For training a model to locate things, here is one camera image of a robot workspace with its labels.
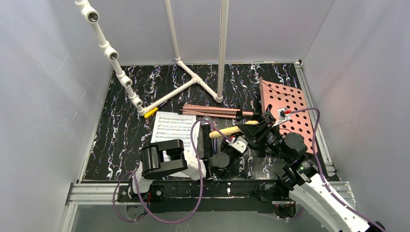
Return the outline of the pink music stand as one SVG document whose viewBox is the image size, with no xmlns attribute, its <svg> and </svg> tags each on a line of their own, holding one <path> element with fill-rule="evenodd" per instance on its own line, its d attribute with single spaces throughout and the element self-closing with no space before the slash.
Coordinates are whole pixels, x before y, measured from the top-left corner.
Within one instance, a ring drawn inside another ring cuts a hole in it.
<svg viewBox="0 0 410 232">
<path fill-rule="evenodd" d="M 266 112 L 269 105 L 271 114 L 279 119 L 280 108 L 292 112 L 290 119 L 280 125 L 280 131 L 285 135 L 289 132 L 299 133 L 304 137 L 307 152 L 312 154 L 313 149 L 318 151 L 317 145 L 313 142 L 314 123 L 310 119 L 309 111 L 306 111 L 307 102 L 302 90 L 295 87 L 288 87 L 282 84 L 275 84 L 260 78 L 260 93 L 262 112 Z M 202 105 L 185 104 L 178 110 L 180 114 L 222 117 L 240 120 L 244 117 L 255 120 L 260 113 L 244 111 L 239 108 L 221 108 Z"/>
</svg>

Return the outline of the sheet music page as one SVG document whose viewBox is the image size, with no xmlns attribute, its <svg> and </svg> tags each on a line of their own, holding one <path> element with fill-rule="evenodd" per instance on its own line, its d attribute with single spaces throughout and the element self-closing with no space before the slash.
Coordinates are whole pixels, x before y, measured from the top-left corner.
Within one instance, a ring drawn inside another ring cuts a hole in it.
<svg viewBox="0 0 410 232">
<path fill-rule="evenodd" d="M 198 146 L 198 136 L 200 124 L 197 123 L 192 128 L 196 116 L 181 115 L 178 113 L 158 111 L 155 114 L 154 127 L 152 132 L 151 142 L 162 142 L 173 139 L 180 139 L 183 141 L 184 150 L 188 151 L 193 157 L 195 152 L 192 149 L 192 142 Z"/>
</svg>

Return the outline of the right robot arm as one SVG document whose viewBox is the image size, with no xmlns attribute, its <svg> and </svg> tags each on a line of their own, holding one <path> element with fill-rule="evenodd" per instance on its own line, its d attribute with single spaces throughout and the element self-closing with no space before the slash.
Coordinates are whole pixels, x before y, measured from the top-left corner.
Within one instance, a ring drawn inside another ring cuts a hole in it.
<svg viewBox="0 0 410 232">
<path fill-rule="evenodd" d="M 386 228 L 379 221 L 359 213 L 331 186 L 323 174 L 316 149 L 313 149 L 315 162 L 306 154 L 308 147 L 301 134 L 280 133 L 280 125 L 289 121 L 293 114 L 319 110 L 279 108 L 276 120 L 271 108 L 267 108 L 257 124 L 237 126 L 248 142 L 270 148 L 285 162 L 285 174 L 276 180 L 281 196 L 300 204 L 330 232 L 384 232 Z"/>
</svg>

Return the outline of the yellow toy microphone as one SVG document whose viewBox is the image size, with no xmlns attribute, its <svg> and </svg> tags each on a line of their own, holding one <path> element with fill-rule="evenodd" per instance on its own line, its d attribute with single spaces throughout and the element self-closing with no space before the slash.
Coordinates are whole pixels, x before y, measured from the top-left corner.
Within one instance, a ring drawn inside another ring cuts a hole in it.
<svg viewBox="0 0 410 232">
<path fill-rule="evenodd" d="M 245 124 L 254 125 L 254 124 L 258 124 L 258 121 L 251 120 L 251 121 L 246 122 Z M 232 127 L 228 127 L 228 128 L 225 128 L 225 129 L 221 129 L 220 132 L 225 136 L 230 136 L 230 135 L 233 135 L 235 133 L 241 132 L 241 130 L 239 129 L 238 126 L 232 126 Z M 219 132 L 213 131 L 209 134 L 209 137 L 211 139 L 216 139 L 216 138 L 221 138 L 223 136 Z"/>
</svg>

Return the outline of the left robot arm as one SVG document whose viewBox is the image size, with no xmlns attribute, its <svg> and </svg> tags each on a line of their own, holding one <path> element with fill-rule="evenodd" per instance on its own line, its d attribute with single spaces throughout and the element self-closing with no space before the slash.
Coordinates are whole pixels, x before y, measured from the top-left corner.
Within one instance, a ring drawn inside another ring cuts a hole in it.
<svg viewBox="0 0 410 232">
<path fill-rule="evenodd" d="M 149 193 L 150 186 L 155 179 L 168 175 L 182 173 L 197 181 L 207 176 L 207 172 L 221 174 L 227 171 L 236 159 L 244 155 L 248 149 L 248 142 L 241 137 L 233 137 L 231 142 L 224 140 L 221 151 L 205 160 L 197 159 L 184 150 L 180 139 L 150 143 L 142 150 L 142 160 L 137 172 L 132 175 L 128 188 L 131 198 L 137 196 L 137 188 L 141 194 Z"/>
</svg>

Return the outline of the black microphone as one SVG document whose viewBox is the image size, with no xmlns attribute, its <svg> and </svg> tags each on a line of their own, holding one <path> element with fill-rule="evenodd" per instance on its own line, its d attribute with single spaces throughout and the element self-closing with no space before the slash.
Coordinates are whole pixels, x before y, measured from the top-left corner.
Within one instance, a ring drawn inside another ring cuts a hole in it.
<svg viewBox="0 0 410 232">
<path fill-rule="evenodd" d="M 211 133 L 211 125 L 209 123 L 210 118 L 209 117 L 203 117 L 203 120 L 201 121 L 201 129 L 202 129 L 202 134 L 203 134 L 203 150 L 204 150 L 204 155 L 202 160 L 206 161 L 209 157 L 213 155 L 213 142 L 212 139 L 209 137 L 209 134 Z"/>
</svg>

